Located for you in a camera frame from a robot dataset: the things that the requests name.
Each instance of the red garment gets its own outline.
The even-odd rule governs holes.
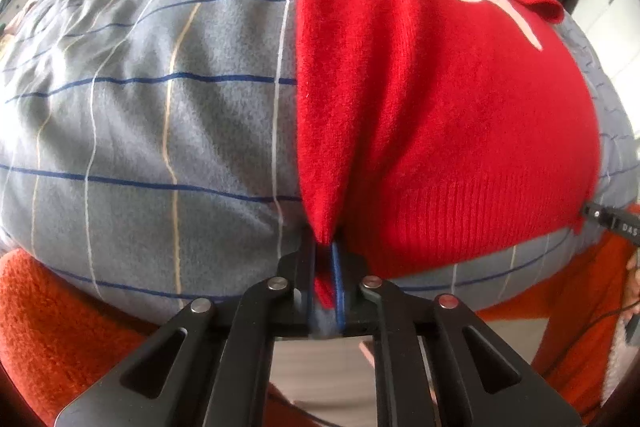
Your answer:
[[[298,167],[320,243],[383,277],[578,223],[590,94],[555,0],[297,0]]]

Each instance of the wooden floor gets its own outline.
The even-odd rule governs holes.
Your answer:
[[[530,362],[546,321],[489,325]],[[374,370],[358,349],[361,340],[278,342],[271,381],[289,400],[320,418],[342,427],[376,427]]]

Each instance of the gray bedsheet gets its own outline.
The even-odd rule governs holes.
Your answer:
[[[305,224],[295,10],[36,0],[0,62],[4,231],[82,290],[158,323],[194,296],[223,299],[269,276]],[[598,114],[598,201],[624,206],[637,196],[630,124],[575,23],[558,33]],[[549,277],[599,234],[559,230],[398,282],[477,309]]]

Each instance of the person's hand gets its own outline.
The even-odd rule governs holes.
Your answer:
[[[625,292],[622,297],[623,307],[631,306],[634,302],[640,300],[640,269],[637,268],[637,256],[639,251],[631,256],[628,263],[626,263],[626,285]],[[629,311],[622,314],[625,321],[628,321],[634,314],[640,313],[640,304],[634,306]]]

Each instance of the metal screw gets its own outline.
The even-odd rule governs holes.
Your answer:
[[[194,313],[204,313],[211,309],[211,301],[200,297],[191,303],[191,311]]]
[[[270,290],[284,290],[289,285],[289,281],[287,281],[284,277],[271,277],[267,281],[267,286]]]
[[[380,288],[382,286],[382,279],[377,275],[367,275],[364,279],[362,279],[362,285],[365,288],[375,289]]]
[[[446,310],[452,310],[453,308],[456,308],[458,304],[460,304],[460,301],[455,295],[451,295],[450,293],[445,293],[444,295],[441,295],[440,297],[438,297],[438,304],[440,305],[441,308],[444,308]]]

